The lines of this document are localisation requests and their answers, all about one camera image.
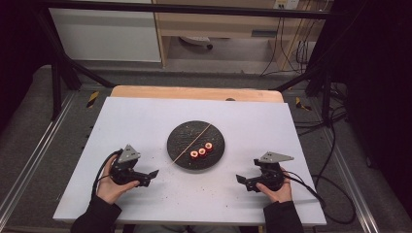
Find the black round object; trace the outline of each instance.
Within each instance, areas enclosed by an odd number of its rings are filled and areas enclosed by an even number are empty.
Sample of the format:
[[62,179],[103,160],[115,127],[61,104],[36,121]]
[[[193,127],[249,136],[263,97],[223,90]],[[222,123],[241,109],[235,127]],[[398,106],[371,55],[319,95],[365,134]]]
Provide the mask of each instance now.
[[[188,121],[177,126],[167,139],[167,151],[174,161],[185,148],[196,139],[201,132],[209,125],[204,121]],[[212,143],[213,150],[209,151],[205,157],[192,159],[190,152],[199,151],[206,143]],[[176,164],[190,170],[202,170],[215,165],[223,156],[224,138],[217,127],[210,125],[209,128],[185,151],[176,161]]]

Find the white tabletop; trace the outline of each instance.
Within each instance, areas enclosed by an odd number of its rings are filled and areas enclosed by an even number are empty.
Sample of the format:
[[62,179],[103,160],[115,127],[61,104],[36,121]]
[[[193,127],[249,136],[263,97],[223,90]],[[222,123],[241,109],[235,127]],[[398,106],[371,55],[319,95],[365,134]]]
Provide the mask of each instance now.
[[[172,130],[191,120],[215,125],[223,134],[222,159],[203,171],[171,165],[166,142]],[[104,159],[130,144],[141,152],[135,171],[159,169],[149,187],[134,188],[117,202],[122,223],[262,225],[269,200],[236,181],[260,175],[254,158],[267,151],[294,157],[282,162],[313,187],[287,104],[109,97],[60,200],[54,219],[74,221],[87,208]],[[319,202],[292,182],[292,196],[304,225],[326,224]]]

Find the silver metal plate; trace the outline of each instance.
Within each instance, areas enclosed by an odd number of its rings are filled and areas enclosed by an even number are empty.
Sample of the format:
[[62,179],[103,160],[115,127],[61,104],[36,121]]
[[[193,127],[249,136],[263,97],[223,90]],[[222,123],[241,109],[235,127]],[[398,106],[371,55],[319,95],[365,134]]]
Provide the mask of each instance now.
[[277,162],[284,162],[284,161],[289,161],[289,160],[294,160],[292,156],[268,151],[266,154],[264,154],[259,162],[262,163],[277,163]]
[[127,144],[123,152],[121,153],[118,162],[123,163],[138,158],[140,158],[140,152],[136,151],[130,144]]

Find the black sleeve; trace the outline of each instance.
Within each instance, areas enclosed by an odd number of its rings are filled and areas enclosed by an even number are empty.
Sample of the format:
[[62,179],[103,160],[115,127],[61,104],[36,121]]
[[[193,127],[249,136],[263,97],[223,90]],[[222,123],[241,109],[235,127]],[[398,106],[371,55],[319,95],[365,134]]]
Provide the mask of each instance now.
[[84,214],[73,223],[71,233],[110,233],[111,227],[121,213],[116,204],[110,205],[94,196]]
[[303,233],[293,201],[275,202],[263,209],[267,233]]

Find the skewer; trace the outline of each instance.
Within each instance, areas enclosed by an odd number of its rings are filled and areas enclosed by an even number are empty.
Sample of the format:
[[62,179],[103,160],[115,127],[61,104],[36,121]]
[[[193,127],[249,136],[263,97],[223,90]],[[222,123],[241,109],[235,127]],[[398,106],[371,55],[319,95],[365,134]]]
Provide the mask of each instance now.
[[210,125],[212,125],[212,124],[209,123],[209,125],[206,126],[205,129],[203,129],[203,131],[193,140],[193,142],[191,142],[191,143],[188,145],[188,147],[185,148],[185,150],[183,150],[183,151],[181,152],[181,154],[179,154],[179,156],[177,156],[177,157],[175,158],[175,160],[173,160],[173,162],[172,162],[170,165],[174,164],[174,163],[186,152],[186,150],[188,150],[188,148],[190,148],[191,145],[193,145],[193,143],[195,143],[195,142],[197,141],[197,139],[200,138],[200,136],[202,136],[202,134],[203,134],[204,132],[206,132],[206,130],[210,127]]

